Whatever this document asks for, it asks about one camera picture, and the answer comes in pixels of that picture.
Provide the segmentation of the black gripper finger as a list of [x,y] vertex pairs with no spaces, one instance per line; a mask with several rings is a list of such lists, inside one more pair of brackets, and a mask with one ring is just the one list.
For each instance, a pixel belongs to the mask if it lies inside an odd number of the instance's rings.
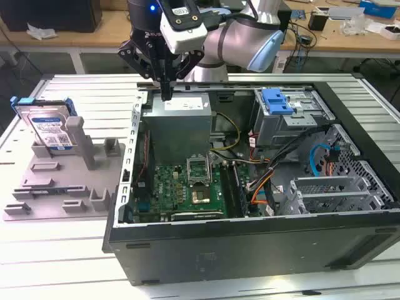
[[204,51],[194,50],[187,54],[167,55],[167,100],[171,100],[173,95],[173,84],[178,79],[184,79],[189,72],[204,57]]
[[132,39],[124,41],[117,54],[130,65],[144,79],[152,79],[154,85],[160,89],[161,99],[168,100],[168,80],[164,61],[158,56],[154,40],[150,39],[143,44],[144,49],[138,53],[139,46]]

